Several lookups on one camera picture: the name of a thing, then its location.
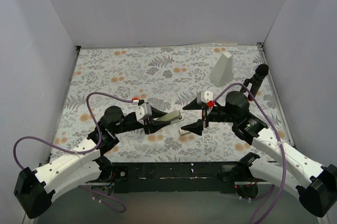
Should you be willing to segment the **beige stapler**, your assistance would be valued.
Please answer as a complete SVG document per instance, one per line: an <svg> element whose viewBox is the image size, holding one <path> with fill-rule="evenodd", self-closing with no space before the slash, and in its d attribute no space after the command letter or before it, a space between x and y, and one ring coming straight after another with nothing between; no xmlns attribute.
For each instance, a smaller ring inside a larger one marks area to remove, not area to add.
<svg viewBox="0 0 337 224"><path fill-rule="evenodd" d="M175 110L170 113L165 114L156 119L156 121L168 121L171 124L178 123L184 120L184 116L181 114L180 111Z"/></svg>

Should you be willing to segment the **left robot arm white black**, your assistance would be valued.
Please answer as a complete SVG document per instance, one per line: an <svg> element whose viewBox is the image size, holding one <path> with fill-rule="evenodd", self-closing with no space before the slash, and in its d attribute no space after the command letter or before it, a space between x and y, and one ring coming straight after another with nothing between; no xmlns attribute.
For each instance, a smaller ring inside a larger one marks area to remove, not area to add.
<svg viewBox="0 0 337 224"><path fill-rule="evenodd" d="M93 180L106 182L111 178L110 162L104 154L114 148L118 134L144 129L157 132L181 117L180 112L166 113L143 103L124 115L121 108L105 110L98 128L83 139L69 154L31 170L26 167L18 175L14 195L30 219L43 214L58 197Z"/></svg>

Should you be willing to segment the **white staple box sleeve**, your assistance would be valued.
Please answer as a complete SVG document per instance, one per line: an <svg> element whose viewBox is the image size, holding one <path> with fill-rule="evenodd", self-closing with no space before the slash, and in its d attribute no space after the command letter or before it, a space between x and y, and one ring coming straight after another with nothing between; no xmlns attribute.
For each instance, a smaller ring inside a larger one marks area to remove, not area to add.
<svg viewBox="0 0 337 224"><path fill-rule="evenodd" d="M188 130L183 130L182 128L179 129L180 135L186 135L186 134L190 134L191 132Z"/></svg>

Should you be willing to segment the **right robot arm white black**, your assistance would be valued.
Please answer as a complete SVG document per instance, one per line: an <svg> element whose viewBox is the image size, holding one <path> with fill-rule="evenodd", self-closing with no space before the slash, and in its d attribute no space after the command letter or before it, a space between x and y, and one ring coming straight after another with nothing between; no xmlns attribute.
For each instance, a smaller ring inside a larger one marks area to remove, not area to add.
<svg viewBox="0 0 337 224"><path fill-rule="evenodd" d="M210 122L231 123L232 131L239 139L281 165L277 167L248 159L248 162L238 165L239 176L247 181L255 177L281 185L285 191L297 197L309 213L324 217L336 203L336 166L324 166L288 143L279 141L275 131L250 113L250 103L242 92L229 92L223 106L212 101L212 97L212 92L201 91L184 106L184 110L201 110L202 117L182 129L202 135Z"/></svg>

